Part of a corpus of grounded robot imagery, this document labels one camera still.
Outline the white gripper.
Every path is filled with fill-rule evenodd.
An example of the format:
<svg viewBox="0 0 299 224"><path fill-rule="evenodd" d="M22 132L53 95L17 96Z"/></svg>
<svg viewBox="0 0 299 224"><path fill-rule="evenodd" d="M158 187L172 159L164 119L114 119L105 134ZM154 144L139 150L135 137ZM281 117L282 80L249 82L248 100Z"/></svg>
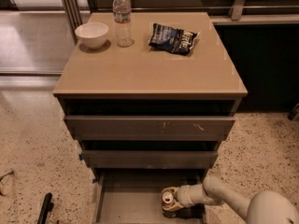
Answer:
<svg viewBox="0 0 299 224"><path fill-rule="evenodd" d="M166 203L162 202L162 208L166 212L176 212L183 207L192 207L195 206L195 203L191 198L190 186L181 186L181 187L167 187L162 190L162 194L166 192L171 192L173 195L177 193L178 202Z"/></svg>

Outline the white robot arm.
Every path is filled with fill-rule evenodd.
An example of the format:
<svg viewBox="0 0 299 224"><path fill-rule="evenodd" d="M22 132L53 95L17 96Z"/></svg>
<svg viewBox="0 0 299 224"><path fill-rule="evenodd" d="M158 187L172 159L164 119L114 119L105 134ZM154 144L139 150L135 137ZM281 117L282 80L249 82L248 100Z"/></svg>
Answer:
<svg viewBox="0 0 299 224"><path fill-rule="evenodd" d="M299 213L283 195L264 190L251 199L233 191L214 175L207 175L201 184L168 187L162 191L162 208L175 212L201 203L226 203L247 224L299 224Z"/></svg>

